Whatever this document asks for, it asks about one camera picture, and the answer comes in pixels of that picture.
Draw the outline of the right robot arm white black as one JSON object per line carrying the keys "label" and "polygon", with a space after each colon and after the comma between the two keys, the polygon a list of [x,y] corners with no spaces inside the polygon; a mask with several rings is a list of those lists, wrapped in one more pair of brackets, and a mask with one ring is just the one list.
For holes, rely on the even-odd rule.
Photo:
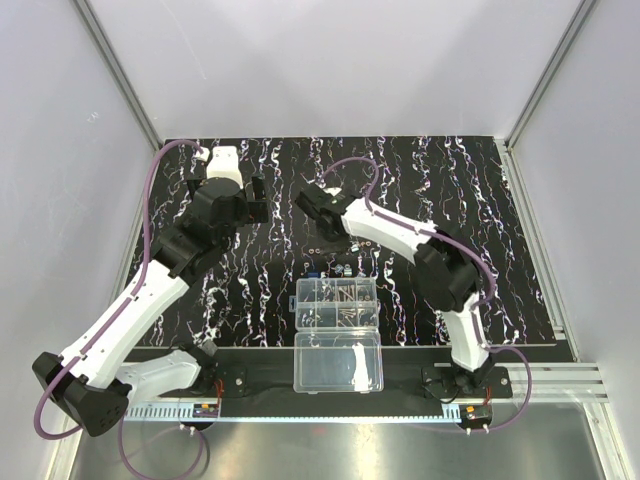
{"label": "right robot arm white black", "polygon": [[295,204],[330,243],[357,237],[405,258],[419,293],[447,329],[452,367],[444,385],[465,394],[482,386],[494,366],[479,322],[480,276],[490,271],[474,251],[431,222],[411,220],[339,188],[312,184]]}

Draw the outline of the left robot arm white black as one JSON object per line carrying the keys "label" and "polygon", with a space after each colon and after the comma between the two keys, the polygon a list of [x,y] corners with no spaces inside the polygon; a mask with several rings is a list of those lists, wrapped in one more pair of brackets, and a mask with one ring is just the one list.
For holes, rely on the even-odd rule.
{"label": "left robot arm white black", "polygon": [[92,437],[129,406],[215,383],[214,350],[181,345],[135,367],[124,362],[150,326],[231,249],[238,228],[269,220],[263,177],[247,187],[217,175],[187,182],[191,198],[175,224],[145,249],[143,265],[99,320],[62,353],[41,353],[32,370],[51,401]]}

